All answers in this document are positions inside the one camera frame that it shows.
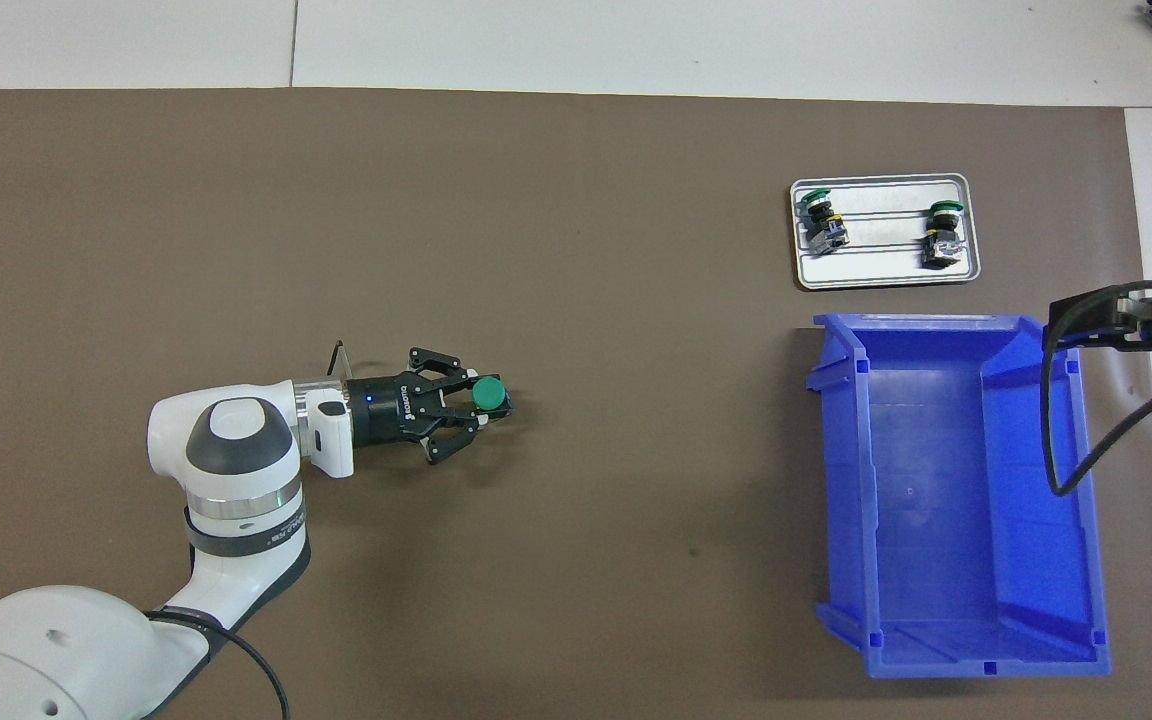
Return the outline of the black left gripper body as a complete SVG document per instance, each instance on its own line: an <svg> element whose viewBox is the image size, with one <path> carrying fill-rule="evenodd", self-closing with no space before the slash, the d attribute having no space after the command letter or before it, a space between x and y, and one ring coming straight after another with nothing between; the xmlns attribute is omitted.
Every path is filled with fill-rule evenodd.
<svg viewBox="0 0 1152 720"><path fill-rule="evenodd" d="M353 447L364 448L429 438L429 415L420 409L429 397L420 388L429 379L414 372L347 379Z"/></svg>

